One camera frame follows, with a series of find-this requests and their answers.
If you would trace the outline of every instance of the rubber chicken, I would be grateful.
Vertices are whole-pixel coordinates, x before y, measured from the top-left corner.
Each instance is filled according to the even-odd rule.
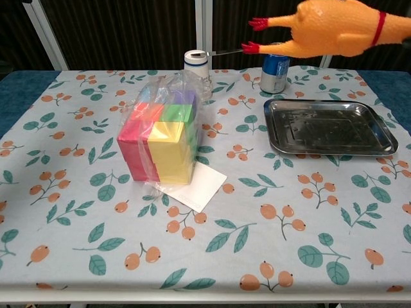
[[[387,14],[357,0],[306,0],[297,13],[254,18],[255,31],[290,27],[292,40],[276,45],[242,44],[244,53],[309,58],[322,55],[356,56],[382,44],[401,44],[411,37],[411,18]]]

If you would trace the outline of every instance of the white paper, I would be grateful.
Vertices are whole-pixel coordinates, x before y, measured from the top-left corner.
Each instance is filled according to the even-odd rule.
[[[196,212],[201,212],[226,179],[226,175],[196,162],[189,185],[157,184],[156,188]]]

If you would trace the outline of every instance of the stainless steel tray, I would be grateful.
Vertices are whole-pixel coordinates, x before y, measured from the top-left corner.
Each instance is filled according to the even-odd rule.
[[[398,141],[375,111],[355,101],[270,99],[271,145],[283,153],[388,156]]]

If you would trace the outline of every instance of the soda can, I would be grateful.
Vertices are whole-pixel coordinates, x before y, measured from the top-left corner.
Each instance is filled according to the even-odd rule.
[[[260,88],[268,93],[280,93],[287,81],[290,59],[287,56],[267,55],[261,72]]]

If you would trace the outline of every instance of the tablecloth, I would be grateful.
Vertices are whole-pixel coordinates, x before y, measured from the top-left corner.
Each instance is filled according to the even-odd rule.
[[[64,71],[1,139],[2,289],[410,292],[411,138],[356,71],[212,71],[197,160],[228,176],[203,213],[133,182],[121,113],[173,71]],[[353,99],[399,141],[387,158],[285,155],[268,98]]]

